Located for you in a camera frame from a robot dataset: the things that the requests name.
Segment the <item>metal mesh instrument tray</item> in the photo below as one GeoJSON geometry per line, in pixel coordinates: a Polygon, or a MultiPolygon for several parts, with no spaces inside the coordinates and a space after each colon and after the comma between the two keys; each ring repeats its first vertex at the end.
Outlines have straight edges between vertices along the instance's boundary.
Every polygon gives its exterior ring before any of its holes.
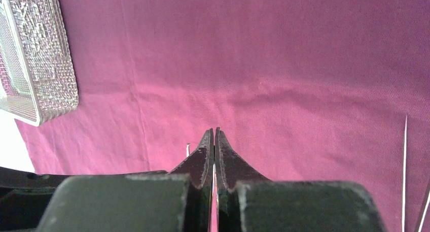
{"type": "Polygon", "coordinates": [[[59,0],[1,0],[1,111],[39,126],[78,103],[59,0]]]}

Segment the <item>magenta surgical wrap cloth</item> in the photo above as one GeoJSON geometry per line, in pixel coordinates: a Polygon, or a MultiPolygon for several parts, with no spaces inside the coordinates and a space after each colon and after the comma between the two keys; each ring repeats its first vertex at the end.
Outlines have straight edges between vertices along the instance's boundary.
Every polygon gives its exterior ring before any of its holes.
{"type": "Polygon", "coordinates": [[[272,180],[348,180],[389,231],[429,183],[429,0],[60,0],[79,106],[18,129],[37,173],[170,170],[219,127],[272,180]]]}

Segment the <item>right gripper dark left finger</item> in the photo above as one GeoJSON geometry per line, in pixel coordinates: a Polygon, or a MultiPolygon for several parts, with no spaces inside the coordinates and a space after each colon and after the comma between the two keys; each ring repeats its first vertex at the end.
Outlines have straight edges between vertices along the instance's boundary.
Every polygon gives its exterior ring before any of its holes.
{"type": "Polygon", "coordinates": [[[213,130],[172,171],[38,175],[1,168],[1,231],[210,231],[213,130]]]}

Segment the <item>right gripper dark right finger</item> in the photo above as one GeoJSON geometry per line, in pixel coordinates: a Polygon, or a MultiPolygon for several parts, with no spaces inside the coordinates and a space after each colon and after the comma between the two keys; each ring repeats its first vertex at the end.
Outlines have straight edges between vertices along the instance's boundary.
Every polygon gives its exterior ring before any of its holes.
{"type": "Polygon", "coordinates": [[[219,231],[386,231],[368,191],[350,181],[272,181],[216,129],[219,231]]]}

